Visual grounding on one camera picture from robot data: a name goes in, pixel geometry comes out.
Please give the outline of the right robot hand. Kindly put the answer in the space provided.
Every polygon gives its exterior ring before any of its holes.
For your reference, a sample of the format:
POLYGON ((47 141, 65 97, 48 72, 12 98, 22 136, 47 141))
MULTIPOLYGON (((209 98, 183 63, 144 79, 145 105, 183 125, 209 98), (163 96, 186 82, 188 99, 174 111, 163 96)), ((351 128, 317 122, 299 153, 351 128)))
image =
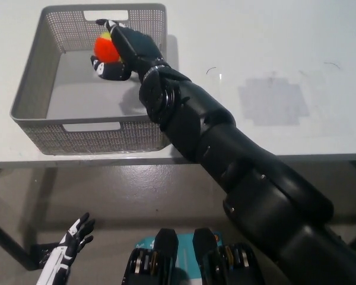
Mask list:
POLYGON ((135 72, 143 80, 151 68, 168 65, 151 36, 115 20, 102 18, 96 20, 96 24, 105 27, 110 33, 112 45, 121 58, 120 61, 105 63, 98 56, 91 56, 91 64, 98 77, 110 81, 126 81, 135 72))

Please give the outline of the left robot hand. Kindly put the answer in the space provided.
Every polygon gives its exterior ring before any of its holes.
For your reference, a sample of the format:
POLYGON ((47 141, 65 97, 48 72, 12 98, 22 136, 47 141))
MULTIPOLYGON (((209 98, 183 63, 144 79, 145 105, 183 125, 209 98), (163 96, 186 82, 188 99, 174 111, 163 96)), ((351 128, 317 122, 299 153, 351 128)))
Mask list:
POLYGON ((57 247, 62 251, 61 264, 63 267, 70 267, 77 254, 93 240, 91 233, 94 230, 94 225, 95 220, 90 219, 90 213, 85 213, 67 230, 57 247))

